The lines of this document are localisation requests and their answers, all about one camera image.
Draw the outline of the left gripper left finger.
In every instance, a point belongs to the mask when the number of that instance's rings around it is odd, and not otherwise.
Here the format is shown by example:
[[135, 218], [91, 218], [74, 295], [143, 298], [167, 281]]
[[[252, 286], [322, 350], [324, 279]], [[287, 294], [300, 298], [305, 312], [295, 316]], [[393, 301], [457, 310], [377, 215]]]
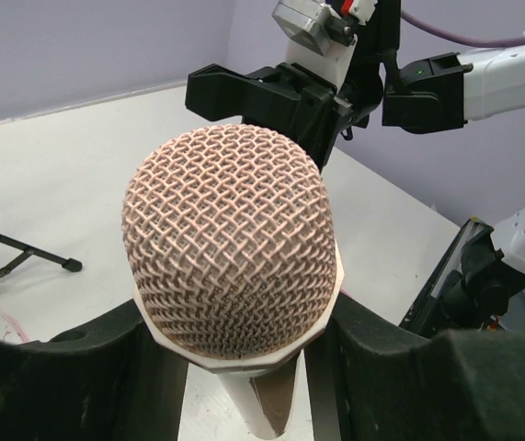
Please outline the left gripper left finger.
[[133, 301], [47, 343], [0, 341], [0, 440], [175, 440], [186, 378]]

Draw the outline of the peach microphone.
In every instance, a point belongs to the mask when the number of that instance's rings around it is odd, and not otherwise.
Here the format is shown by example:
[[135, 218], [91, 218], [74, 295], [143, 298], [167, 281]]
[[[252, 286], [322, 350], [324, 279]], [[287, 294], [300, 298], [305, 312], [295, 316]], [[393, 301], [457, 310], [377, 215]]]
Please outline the peach microphone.
[[281, 436], [344, 278], [312, 158], [256, 125], [181, 134], [138, 167], [121, 224], [153, 339], [216, 375], [253, 435]]

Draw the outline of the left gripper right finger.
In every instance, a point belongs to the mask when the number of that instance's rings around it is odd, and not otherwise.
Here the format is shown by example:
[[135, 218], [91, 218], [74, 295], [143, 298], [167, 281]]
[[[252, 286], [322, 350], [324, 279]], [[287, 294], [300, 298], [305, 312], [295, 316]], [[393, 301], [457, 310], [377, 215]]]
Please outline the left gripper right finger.
[[317, 440], [525, 440], [525, 333], [426, 339], [340, 295], [305, 362]]

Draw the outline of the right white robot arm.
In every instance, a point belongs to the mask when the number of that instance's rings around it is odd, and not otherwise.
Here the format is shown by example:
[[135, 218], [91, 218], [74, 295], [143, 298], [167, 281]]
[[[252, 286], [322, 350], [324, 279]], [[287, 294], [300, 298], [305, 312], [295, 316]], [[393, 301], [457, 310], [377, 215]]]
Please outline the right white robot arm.
[[[188, 110], [275, 130], [324, 166], [336, 139], [351, 140], [375, 109], [385, 126], [429, 134], [525, 108], [525, 33], [400, 67], [400, 26], [413, 18], [397, 1], [280, 1], [272, 16], [290, 41], [284, 62], [249, 74], [199, 69]], [[524, 290], [525, 207], [494, 226], [465, 223], [401, 325], [424, 337], [484, 329]]]

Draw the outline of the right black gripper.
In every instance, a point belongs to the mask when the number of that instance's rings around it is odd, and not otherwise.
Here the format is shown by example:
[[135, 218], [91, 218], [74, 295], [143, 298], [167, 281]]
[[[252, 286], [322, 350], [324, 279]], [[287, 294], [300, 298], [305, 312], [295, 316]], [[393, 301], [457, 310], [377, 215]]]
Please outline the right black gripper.
[[239, 116], [298, 142], [326, 164], [339, 134], [368, 124], [383, 98], [380, 69], [396, 66], [401, 4], [377, 1], [349, 47], [321, 56], [291, 41], [284, 63], [239, 74], [211, 64], [188, 76], [186, 108], [208, 121]]

